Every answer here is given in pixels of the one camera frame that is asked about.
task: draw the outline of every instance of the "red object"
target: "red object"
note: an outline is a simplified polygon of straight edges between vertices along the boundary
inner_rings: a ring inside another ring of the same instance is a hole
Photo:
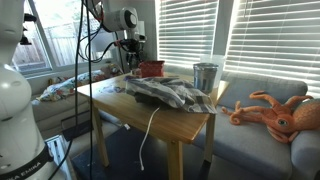
[[[145,61],[140,63],[141,77],[163,77],[164,61]]]

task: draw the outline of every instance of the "table leg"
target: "table leg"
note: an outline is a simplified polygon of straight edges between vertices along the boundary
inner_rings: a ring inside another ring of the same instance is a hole
[[[182,142],[167,142],[169,180],[183,179]]]
[[[207,121],[206,126],[206,144],[204,147],[204,160],[211,163],[212,150],[213,150],[213,136],[214,136],[214,123],[216,120],[215,114],[210,114],[210,118]]]
[[[99,115],[99,110],[92,106],[92,125],[94,128],[94,133],[96,135],[98,151],[100,154],[101,162],[103,166],[107,167],[109,165],[109,159],[107,154],[106,143],[104,141],[102,129],[101,129],[101,119]]]

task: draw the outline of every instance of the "window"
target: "window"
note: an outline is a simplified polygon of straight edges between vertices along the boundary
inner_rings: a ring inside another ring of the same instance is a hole
[[[25,13],[38,18],[37,23],[26,22],[26,37],[32,45],[18,45],[12,66],[26,74],[39,71],[55,70],[74,65],[80,21],[79,0],[29,0],[25,1]],[[84,10],[82,37],[88,35],[86,11]],[[90,15],[91,33],[100,24]],[[87,39],[81,43],[80,53],[86,54]],[[92,52],[92,59],[100,57],[101,52]],[[108,52],[104,58],[111,58]]]
[[[218,0],[162,0],[159,4],[158,58],[166,66],[192,68],[211,55]]]
[[[303,80],[320,97],[320,1],[240,0],[225,70]]]

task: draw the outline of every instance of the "plush toy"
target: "plush toy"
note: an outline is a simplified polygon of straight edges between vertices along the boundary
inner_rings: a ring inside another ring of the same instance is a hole
[[[229,112],[225,107],[222,107],[222,111],[230,116],[230,123],[234,125],[239,125],[242,120],[265,123],[269,133],[282,143],[292,142],[299,131],[320,127],[320,99],[313,99],[312,96],[293,96],[282,105],[270,95],[263,93],[264,91],[256,91],[249,97],[267,100],[271,104],[270,108],[241,108],[240,102],[237,101],[235,112]]]

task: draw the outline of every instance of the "white cable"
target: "white cable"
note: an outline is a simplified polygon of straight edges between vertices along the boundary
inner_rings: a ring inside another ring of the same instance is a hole
[[[152,115],[151,115],[151,117],[150,117],[150,120],[149,120],[149,124],[148,124],[148,128],[147,128],[147,131],[146,131],[146,135],[144,136],[143,141],[142,141],[141,146],[140,146],[139,159],[140,159],[141,171],[144,170],[143,162],[142,162],[142,157],[141,157],[142,147],[143,147],[144,142],[145,142],[146,139],[147,139],[147,136],[148,136],[148,133],[149,133],[149,130],[150,130],[150,126],[151,126],[151,122],[152,122],[152,119],[153,119],[153,116],[154,116],[154,114],[155,114],[159,109],[160,109],[160,107],[158,107],[155,111],[153,111],[153,113],[152,113]]]

